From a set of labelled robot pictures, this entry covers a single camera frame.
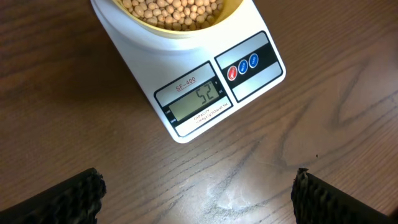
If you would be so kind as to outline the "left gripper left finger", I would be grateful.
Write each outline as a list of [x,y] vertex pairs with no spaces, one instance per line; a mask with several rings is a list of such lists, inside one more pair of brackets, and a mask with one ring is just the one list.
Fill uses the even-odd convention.
[[105,194],[103,176],[90,168],[1,211],[1,223],[95,224]]

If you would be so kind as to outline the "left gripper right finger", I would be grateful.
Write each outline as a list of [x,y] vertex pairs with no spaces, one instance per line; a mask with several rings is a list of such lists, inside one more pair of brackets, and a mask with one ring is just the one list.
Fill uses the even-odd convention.
[[299,168],[291,200],[297,224],[394,224],[387,216]]

